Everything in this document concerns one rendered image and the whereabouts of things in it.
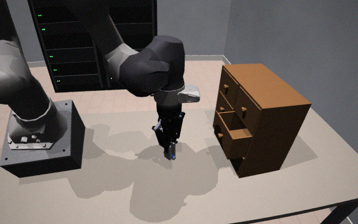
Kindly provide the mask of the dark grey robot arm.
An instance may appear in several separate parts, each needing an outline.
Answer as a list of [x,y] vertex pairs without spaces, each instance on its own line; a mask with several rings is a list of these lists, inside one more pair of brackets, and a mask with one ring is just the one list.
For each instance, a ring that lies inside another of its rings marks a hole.
[[[197,86],[184,82],[181,40],[158,35],[137,52],[124,43],[109,15],[112,0],[60,1],[89,32],[102,53],[106,73],[130,93],[154,96],[165,106],[200,101]],[[30,72],[6,0],[0,0],[0,104],[12,109],[11,150],[51,150],[68,129],[67,118]]]

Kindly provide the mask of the brown wooden chest of drawers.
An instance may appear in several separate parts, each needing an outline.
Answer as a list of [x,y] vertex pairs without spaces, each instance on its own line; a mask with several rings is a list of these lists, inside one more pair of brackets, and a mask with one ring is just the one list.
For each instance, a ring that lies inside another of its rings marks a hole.
[[311,103],[263,64],[231,64],[223,68],[260,107],[260,115],[239,178],[280,170]]

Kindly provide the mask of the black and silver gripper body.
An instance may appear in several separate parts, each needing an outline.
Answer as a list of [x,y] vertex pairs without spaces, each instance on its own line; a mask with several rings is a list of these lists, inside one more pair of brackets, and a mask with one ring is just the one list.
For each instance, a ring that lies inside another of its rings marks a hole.
[[161,119],[161,125],[168,128],[168,120],[172,120],[172,126],[174,125],[174,117],[179,117],[181,113],[182,103],[173,106],[165,106],[156,103],[156,110],[159,115],[158,122]]

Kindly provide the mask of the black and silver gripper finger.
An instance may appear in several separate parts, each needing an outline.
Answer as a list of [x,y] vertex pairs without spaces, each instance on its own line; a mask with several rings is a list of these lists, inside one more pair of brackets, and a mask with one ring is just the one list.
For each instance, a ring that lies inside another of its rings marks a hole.
[[[172,120],[168,120],[168,128],[165,128],[161,125],[161,119],[156,126],[152,127],[152,130],[155,131],[159,145],[164,149],[164,156],[168,160],[171,160],[171,130],[172,130]],[[161,129],[162,128],[162,129]]]
[[[174,117],[174,125],[171,130],[171,154],[175,156],[175,145],[178,143],[176,139],[180,137],[181,127],[185,112],[181,111],[179,117]],[[176,134],[177,133],[177,134]]]

